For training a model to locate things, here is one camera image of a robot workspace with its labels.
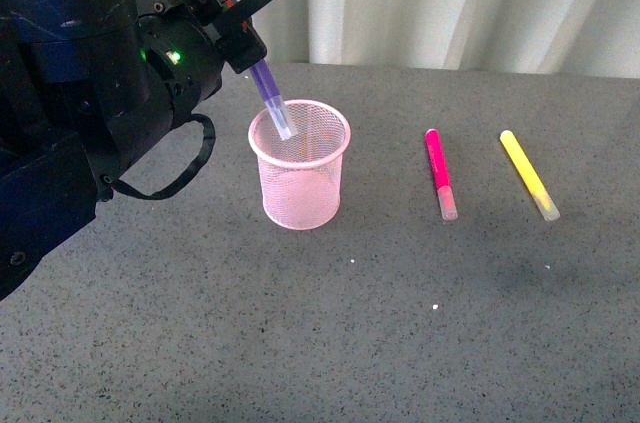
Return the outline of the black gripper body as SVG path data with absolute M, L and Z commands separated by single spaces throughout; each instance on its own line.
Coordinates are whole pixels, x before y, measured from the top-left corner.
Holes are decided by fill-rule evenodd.
M 151 96 L 171 111 L 171 126 L 221 87 L 224 58 L 211 25 L 227 0 L 135 0 Z

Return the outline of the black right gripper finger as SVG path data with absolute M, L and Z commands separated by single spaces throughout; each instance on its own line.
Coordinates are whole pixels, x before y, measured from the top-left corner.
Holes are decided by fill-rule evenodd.
M 224 25 L 221 18 L 215 20 L 218 38 L 215 40 L 215 57 L 222 64 L 240 74 L 266 57 L 266 45 L 253 26 L 252 18 L 233 25 Z

